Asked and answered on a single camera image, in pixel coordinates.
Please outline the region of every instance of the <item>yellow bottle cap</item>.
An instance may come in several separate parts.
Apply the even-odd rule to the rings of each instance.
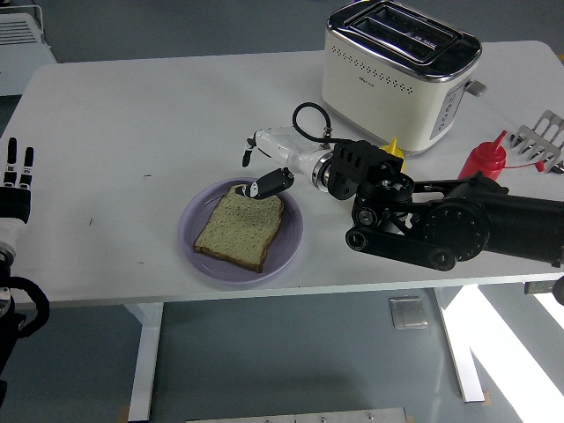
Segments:
[[[404,172],[405,156],[404,156],[404,152],[402,152],[399,148],[397,148],[397,138],[394,137],[394,139],[391,140],[391,143],[389,143],[388,145],[383,145],[380,148],[383,149],[385,152],[388,152],[389,154],[402,159],[404,161],[404,163],[402,164],[402,172]]]

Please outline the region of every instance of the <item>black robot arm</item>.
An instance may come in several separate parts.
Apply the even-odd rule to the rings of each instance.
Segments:
[[[345,237],[352,249],[439,271],[483,250],[560,267],[564,203],[510,196],[481,173],[414,182],[401,164],[367,142],[335,147],[328,190],[338,199],[355,195]],[[442,198],[415,203],[414,193]]]
[[[49,317],[49,301],[45,293],[31,280],[11,275],[20,231],[31,212],[33,148],[27,147],[21,175],[18,178],[18,142],[10,138],[8,159],[0,186],[0,375],[18,339],[29,337],[45,324]],[[16,312],[11,290],[27,293],[35,303],[37,314],[24,325],[25,315]],[[0,407],[7,383],[0,381]]]

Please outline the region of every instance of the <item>red bottle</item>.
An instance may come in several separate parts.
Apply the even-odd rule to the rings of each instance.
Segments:
[[[495,141],[487,141],[474,148],[466,159],[458,179],[473,176],[481,170],[484,176],[495,181],[505,167],[507,153],[501,146],[501,141],[506,135],[507,131],[504,130]]]

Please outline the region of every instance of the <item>robot finger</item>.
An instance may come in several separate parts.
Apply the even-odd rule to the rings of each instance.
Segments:
[[[22,189],[30,189],[32,184],[32,166],[33,166],[33,147],[26,148],[26,156],[24,158],[24,168],[19,177],[19,187]]]
[[[18,173],[16,172],[16,163],[18,162],[18,141],[12,137],[8,141],[8,159],[6,162],[6,171],[4,172],[4,186],[15,187]]]

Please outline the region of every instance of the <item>floor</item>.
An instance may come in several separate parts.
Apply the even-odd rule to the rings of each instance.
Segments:
[[[346,1],[36,3],[67,63],[323,49],[324,21]],[[564,54],[562,1],[404,3],[481,41],[539,40]],[[0,99],[0,131],[18,100]],[[389,298],[403,295],[423,300],[426,329],[394,329]],[[551,314],[550,296],[520,284],[464,295],[480,311],[467,331],[485,403],[462,401],[432,290],[199,301],[165,307],[151,422],[390,407],[412,422],[560,421],[564,308]],[[139,334],[123,307],[53,310],[2,374],[0,422],[127,421]]]

